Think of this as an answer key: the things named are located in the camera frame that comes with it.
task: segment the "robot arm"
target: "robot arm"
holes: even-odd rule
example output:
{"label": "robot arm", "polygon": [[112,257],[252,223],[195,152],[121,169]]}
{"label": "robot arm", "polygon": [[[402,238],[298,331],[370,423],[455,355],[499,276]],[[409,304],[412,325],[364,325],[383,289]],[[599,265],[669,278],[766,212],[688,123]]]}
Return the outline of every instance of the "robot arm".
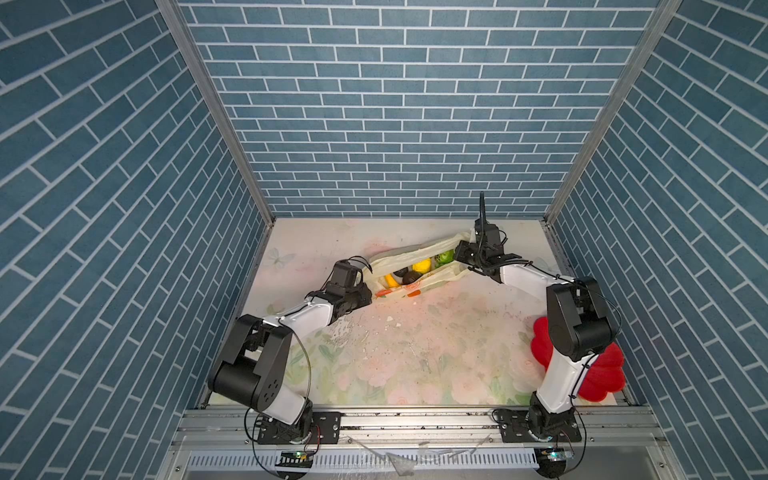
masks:
{"label": "robot arm", "polygon": [[454,258],[498,283],[514,286],[532,296],[546,294],[549,336],[554,347],[541,388],[531,396],[528,426],[540,440],[556,436],[574,421],[573,399],[589,367],[614,341],[619,325],[597,280],[552,275],[514,253],[504,253],[500,230],[485,220],[485,199],[480,194],[480,218],[475,221],[474,243],[462,241]]}
{"label": "robot arm", "polygon": [[[304,438],[312,422],[312,403],[283,388],[291,341],[370,303],[361,269],[348,260],[336,262],[323,288],[308,293],[299,305],[264,318],[238,318],[210,371],[208,387],[282,422],[291,438]],[[248,352],[259,353],[258,359]]]}

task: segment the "table surface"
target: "table surface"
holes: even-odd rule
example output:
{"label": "table surface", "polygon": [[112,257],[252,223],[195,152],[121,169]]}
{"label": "table surface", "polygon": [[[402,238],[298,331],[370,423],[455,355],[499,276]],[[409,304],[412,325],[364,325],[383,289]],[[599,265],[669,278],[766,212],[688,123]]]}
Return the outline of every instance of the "table surface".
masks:
{"label": "table surface", "polygon": [[[541,224],[495,220],[507,253],[559,272]],[[317,290],[337,260],[450,237],[471,220],[279,219],[243,313],[265,316]],[[374,302],[304,341],[316,405],[527,405],[544,379],[530,350],[544,296],[469,274],[413,298]],[[292,346],[284,386],[306,392],[307,367]],[[232,403],[213,394],[211,404]],[[604,404],[614,403],[608,396]]]}

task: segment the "red plastic object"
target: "red plastic object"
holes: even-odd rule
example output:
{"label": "red plastic object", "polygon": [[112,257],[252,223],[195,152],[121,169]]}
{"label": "red plastic object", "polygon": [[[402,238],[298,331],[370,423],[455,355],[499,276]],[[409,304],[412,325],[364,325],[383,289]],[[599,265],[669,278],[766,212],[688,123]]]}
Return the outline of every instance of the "red plastic object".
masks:
{"label": "red plastic object", "polygon": [[[533,333],[531,353],[547,369],[554,347],[549,339],[549,322],[546,316],[536,320]],[[587,371],[578,395],[589,402],[602,402],[608,393],[621,391],[627,383],[624,372],[621,371],[623,365],[624,354],[621,349],[616,343],[610,344]]]}

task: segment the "transparent plastic sheet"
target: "transparent plastic sheet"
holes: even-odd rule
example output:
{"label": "transparent plastic sheet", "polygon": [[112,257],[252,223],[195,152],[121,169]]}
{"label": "transparent plastic sheet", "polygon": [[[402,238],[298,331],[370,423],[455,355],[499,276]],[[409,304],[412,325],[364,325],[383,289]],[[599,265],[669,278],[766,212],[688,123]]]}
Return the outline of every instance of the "transparent plastic sheet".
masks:
{"label": "transparent plastic sheet", "polygon": [[413,475],[414,468],[418,465],[419,462],[425,462],[428,458],[434,457],[434,456],[442,456],[447,455],[446,458],[453,458],[457,455],[461,455],[462,453],[466,453],[468,455],[471,455],[477,451],[477,449],[480,447],[480,445],[486,443],[491,438],[490,435],[486,436],[483,440],[480,440],[474,447],[471,449],[443,449],[443,450],[436,450],[436,451],[430,451],[429,449],[429,442],[421,442],[419,443],[419,453],[416,456],[416,460],[412,460],[410,458],[406,458],[401,455],[396,455],[394,453],[378,453],[376,450],[371,449],[367,445],[363,444],[362,442],[359,442],[358,440],[355,440],[353,438],[349,438],[352,442],[356,443],[357,445],[360,445],[368,452],[371,452],[375,457],[380,459],[387,459],[392,464],[392,466],[395,468],[395,472],[397,472],[398,476],[406,477]]}

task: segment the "metal rail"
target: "metal rail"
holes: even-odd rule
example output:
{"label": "metal rail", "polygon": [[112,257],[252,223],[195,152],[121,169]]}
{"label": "metal rail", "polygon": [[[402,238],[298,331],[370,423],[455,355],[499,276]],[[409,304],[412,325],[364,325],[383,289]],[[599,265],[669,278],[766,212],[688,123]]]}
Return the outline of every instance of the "metal rail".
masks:
{"label": "metal rail", "polygon": [[[491,419],[494,407],[328,407],[316,411],[342,413],[339,444],[335,448],[407,449],[430,442],[442,448],[545,447],[543,442],[503,443],[498,424]],[[664,434],[650,407],[583,407],[581,416],[591,445],[666,445]],[[187,410],[171,443],[171,451],[250,449],[244,443],[241,407]],[[273,446],[257,445],[257,449]]]}
{"label": "metal rail", "polygon": [[205,100],[208,110],[210,110],[210,115],[219,128],[224,143],[227,144],[227,148],[229,148],[232,154],[237,170],[243,175],[248,191],[256,203],[259,212],[264,217],[264,221],[266,221],[267,226],[271,227],[275,217],[272,215],[270,206],[259,188],[259,183],[253,174],[253,168],[251,168],[248,162],[243,145],[240,143],[240,139],[237,138],[227,110],[224,108],[223,103],[221,103],[221,98],[219,98],[219,94],[214,86],[214,81],[211,80],[208,74],[203,57],[200,56],[200,51],[197,49],[194,38],[192,38],[192,32],[187,25],[187,21],[184,20],[184,14],[181,12],[178,2],[176,0],[156,0],[156,3],[160,9],[160,14],[163,15],[163,20],[168,25],[170,35],[176,41],[176,46],[179,48],[181,56],[184,57],[184,61],[190,69],[195,85],[200,90],[200,94],[203,95],[203,100]]}
{"label": "metal rail", "polygon": [[603,141],[603,137],[605,137],[608,128],[611,126],[614,118],[616,118],[616,114],[624,103],[624,99],[632,89],[632,85],[634,85],[637,77],[639,77],[640,73],[643,71],[645,62],[650,58],[650,54],[653,53],[656,44],[659,43],[661,35],[664,33],[664,30],[667,29],[667,26],[681,2],[682,0],[660,0],[654,13],[651,14],[648,23],[645,26],[643,36],[640,38],[640,41],[637,42],[637,46],[635,46],[627,59],[627,64],[624,66],[624,70],[621,71],[618,80],[616,80],[616,85],[614,86],[613,91],[611,91],[611,95],[608,97],[608,102],[602,110],[600,110],[598,117],[592,125],[592,129],[584,139],[584,143],[581,145],[581,150],[578,155],[576,155],[573,166],[571,166],[571,169],[565,175],[563,184],[560,186],[560,189],[554,196],[554,200],[544,214],[544,219],[548,223],[554,223],[555,219],[560,214],[560,211],[565,206],[568,196],[573,189],[576,188],[576,184],[578,183],[579,178],[581,178],[581,174],[584,173],[587,165],[589,165],[589,162],[592,160],[592,155],[594,155],[600,142]]}

